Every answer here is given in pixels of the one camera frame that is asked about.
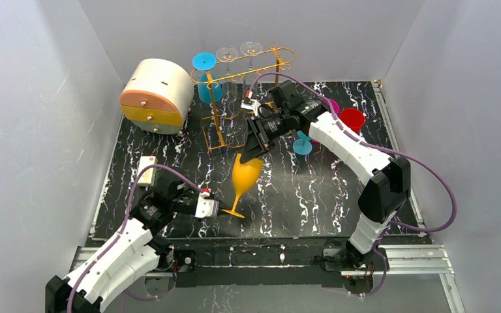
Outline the yellow wine glass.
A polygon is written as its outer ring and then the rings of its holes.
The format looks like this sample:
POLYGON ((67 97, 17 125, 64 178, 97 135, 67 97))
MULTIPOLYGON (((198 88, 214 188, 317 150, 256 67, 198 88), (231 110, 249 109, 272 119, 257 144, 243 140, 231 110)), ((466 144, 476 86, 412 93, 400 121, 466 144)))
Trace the yellow wine glass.
POLYGON ((264 161, 259 158, 252 158, 248 162, 242 163, 242 154, 238 153, 232 168, 232 184, 235 191, 235 200, 231 209, 221 209, 224 213, 239 218, 245 218, 244 215, 236 211, 240 198, 248 192, 261 176, 264 161))

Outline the light blue wine glass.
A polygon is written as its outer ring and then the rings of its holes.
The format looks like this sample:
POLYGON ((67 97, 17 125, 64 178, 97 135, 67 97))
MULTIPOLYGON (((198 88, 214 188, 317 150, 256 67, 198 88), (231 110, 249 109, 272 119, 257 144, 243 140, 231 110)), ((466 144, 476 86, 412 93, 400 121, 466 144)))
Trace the light blue wine glass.
POLYGON ((308 155, 312 151, 311 138, 301 130, 298 130, 297 139, 293 143, 292 147, 297 155, 308 155))

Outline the magenta wine glass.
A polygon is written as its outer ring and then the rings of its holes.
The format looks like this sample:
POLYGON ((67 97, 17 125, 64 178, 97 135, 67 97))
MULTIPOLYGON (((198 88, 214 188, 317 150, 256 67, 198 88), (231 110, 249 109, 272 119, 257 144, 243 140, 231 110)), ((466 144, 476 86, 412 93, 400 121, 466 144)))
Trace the magenta wine glass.
POLYGON ((331 106, 333 107, 333 111, 335 112, 335 115, 339 117, 339 112, 340 112, 339 104, 333 99, 330 99, 330 101, 331 101, 331 106))

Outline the red wine glass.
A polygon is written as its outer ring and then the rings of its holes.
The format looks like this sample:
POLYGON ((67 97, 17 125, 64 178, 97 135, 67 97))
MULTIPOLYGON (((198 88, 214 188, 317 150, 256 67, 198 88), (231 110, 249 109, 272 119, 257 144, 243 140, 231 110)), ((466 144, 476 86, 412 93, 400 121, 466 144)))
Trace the red wine glass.
POLYGON ((340 120, 353 132, 359 134, 365 124, 365 116, 355 108, 343 109, 339 114, 340 120))

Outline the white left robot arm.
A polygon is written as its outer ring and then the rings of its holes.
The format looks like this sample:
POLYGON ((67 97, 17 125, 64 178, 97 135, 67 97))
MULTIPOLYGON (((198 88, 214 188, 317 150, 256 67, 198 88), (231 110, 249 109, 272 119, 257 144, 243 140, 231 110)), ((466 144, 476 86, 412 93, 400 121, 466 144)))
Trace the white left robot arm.
POLYGON ((161 177, 134 202, 125 226, 65 277, 45 289, 45 312, 103 312, 146 273, 175 271, 173 244, 161 235, 175 213, 194 215, 199 194, 180 179, 161 177))

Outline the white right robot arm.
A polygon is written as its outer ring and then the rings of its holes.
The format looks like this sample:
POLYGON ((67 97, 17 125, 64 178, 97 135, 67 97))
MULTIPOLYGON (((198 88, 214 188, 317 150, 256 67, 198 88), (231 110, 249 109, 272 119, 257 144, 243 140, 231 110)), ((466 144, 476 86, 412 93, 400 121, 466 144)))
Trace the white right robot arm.
POLYGON ((328 99, 318 95, 307 100, 294 82, 282 82, 268 93, 277 108, 269 117, 247 119, 247 139, 233 168, 234 184, 254 185, 262 170, 260 157, 270 152, 274 141, 292 130, 302 131, 343 161, 364 186, 358 199, 359 220, 346 242, 342 262, 354 268, 367 264, 389 223, 410 197, 409 161, 389 156, 378 146, 370 147, 334 114, 328 99))

